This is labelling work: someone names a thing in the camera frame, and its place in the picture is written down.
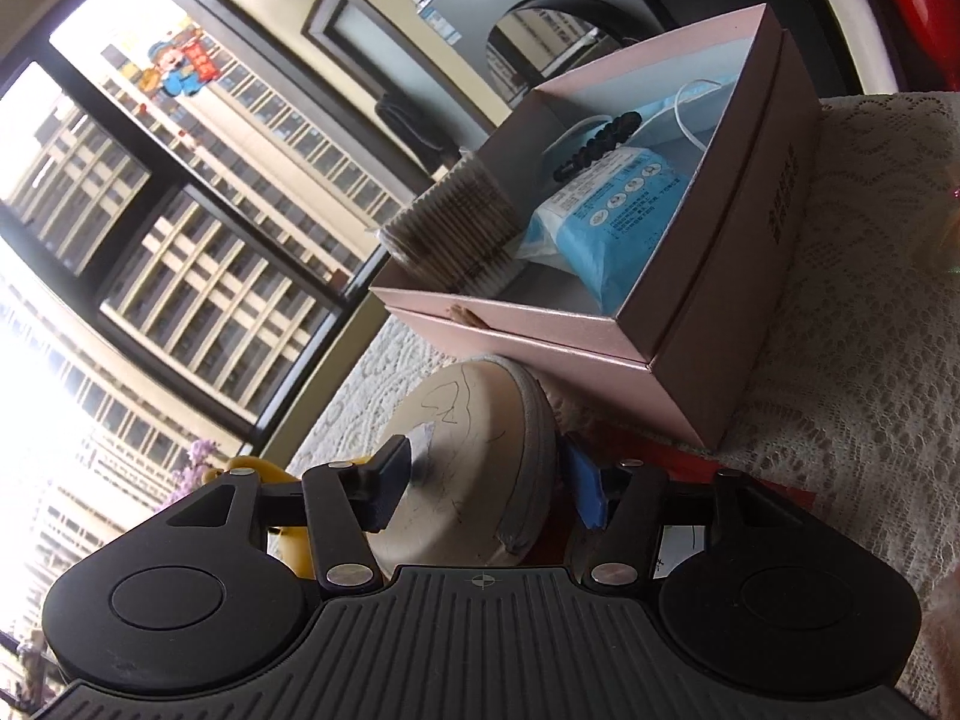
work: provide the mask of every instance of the purple flower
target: purple flower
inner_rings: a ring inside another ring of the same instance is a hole
[[[210,439],[197,439],[190,445],[190,460],[202,463],[217,451],[217,442]]]
[[[185,469],[174,471],[171,476],[174,480],[173,491],[167,496],[166,500],[157,507],[157,512],[166,509],[175,504],[181,498],[198,490],[203,485],[203,471],[212,469],[213,466],[206,462],[206,459],[217,449],[217,442],[210,439],[198,439],[190,445],[190,464]]]

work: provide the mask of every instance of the sunlight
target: sunlight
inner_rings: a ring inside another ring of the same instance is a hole
[[[35,353],[6,325],[0,326],[0,562],[8,570],[0,583],[0,627],[23,607],[24,562],[34,547],[27,535],[42,494],[66,464],[72,464],[89,432],[85,414],[70,400]]]
[[[184,19],[186,13],[171,0],[87,0],[54,30],[50,42],[80,69],[90,68],[110,43],[147,67],[150,46]]]
[[[30,65],[0,98],[0,199],[11,195],[40,153],[35,132],[61,97],[56,82],[40,66]]]

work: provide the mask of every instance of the white lace tablecloth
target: white lace tablecloth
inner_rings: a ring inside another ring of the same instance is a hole
[[[770,334],[719,459],[817,493],[816,514],[926,603],[960,549],[960,275],[912,265],[952,201],[960,95],[824,102],[816,175]],[[448,361],[388,320],[291,463],[373,450],[397,402]],[[563,405],[564,423],[583,418]],[[899,687],[936,709],[918,644]]]

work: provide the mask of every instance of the pink box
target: pink box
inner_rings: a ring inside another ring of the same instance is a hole
[[[529,217],[545,199],[536,196],[531,165],[570,124],[622,113],[625,90],[656,98],[659,84],[666,97],[669,85],[675,91],[702,77],[704,60],[738,71],[738,81],[683,202],[615,316],[599,316],[576,279],[543,266],[531,266],[496,300],[429,292],[395,263],[373,291],[443,351],[511,357],[664,434],[717,445],[781,291],[820,112],[771,9],[696,23],[547,82],[478,156]],[[460,309],[489,329],[450,322]]]

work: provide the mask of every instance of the framed picture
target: framed picture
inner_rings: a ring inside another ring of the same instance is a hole
[[[367,0],[316,0],[302,34],[373,97],[404,95],[462,146],[475,148],[493,132],[493,122]]]

